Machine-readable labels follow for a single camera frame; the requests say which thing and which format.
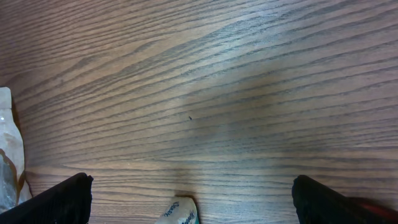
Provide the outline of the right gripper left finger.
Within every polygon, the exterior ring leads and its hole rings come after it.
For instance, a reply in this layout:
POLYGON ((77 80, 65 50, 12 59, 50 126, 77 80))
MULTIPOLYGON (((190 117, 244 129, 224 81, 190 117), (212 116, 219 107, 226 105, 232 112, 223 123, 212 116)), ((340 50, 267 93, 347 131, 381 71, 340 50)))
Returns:
POLYGON ((93 178, 78 173, 1 214, 1 224, 87 224, 93 178))

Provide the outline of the teal Kleenex tissue pack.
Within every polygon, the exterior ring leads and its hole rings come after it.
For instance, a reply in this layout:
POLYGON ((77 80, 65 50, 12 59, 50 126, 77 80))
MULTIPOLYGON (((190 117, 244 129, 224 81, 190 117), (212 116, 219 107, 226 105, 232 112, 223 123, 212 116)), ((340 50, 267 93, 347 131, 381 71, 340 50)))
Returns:
POLYGON ((199 224, 196 204, 190 197, 173 197, 155 224, 199 224))

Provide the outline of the brown snack bag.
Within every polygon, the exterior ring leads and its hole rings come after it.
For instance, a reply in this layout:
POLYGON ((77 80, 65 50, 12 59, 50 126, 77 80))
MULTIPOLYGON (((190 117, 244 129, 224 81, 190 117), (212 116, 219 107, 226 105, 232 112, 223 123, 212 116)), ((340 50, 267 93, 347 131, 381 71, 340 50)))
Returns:
POLYGON ((14 121, 12 96, 1 88, 1 213, 32 198, 25 179, 24 143, 14 121))

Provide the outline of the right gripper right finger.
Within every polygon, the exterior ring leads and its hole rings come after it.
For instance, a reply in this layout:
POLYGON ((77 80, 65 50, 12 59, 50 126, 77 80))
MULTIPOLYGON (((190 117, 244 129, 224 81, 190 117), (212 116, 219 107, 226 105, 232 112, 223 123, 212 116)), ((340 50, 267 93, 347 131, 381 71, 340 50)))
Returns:
POLYGON ((300 224, 397 224, 396 210, 345 197, 306 175, 294 180, 292 198, 300 224))

